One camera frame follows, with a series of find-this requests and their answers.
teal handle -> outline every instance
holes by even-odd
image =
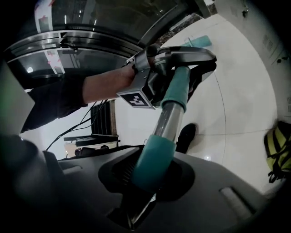
[[[181,104],[186,112],[189,91],[190,69],[178,67],[170,86],[161,102],[174,101]],[[176,144],[167,138],[150,135],[140,158],[132,172],[131,182],[140,189],[156,193],[160,188],[168,167],[174,157]]]

metal rod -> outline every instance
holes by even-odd
[[[183,114],[184,109],[177,102],[166,103],[153,134],[174,142],[180,130]]]

white tile floor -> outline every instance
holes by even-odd
[[[219,15],[190,25],[164,46],[179,46],[187,38],[203,35],[212,42],[207,49],[216,55],[217,69],[198,86],[187,105],[181,127],[190,122],[199,127],[188,154],[219,163],[266,193],[274,185],[268,183],[263,137],[277,118],[269,75],[249,41]],[[117,99],[121,143],[143,144],[160,112],[134,109]]]

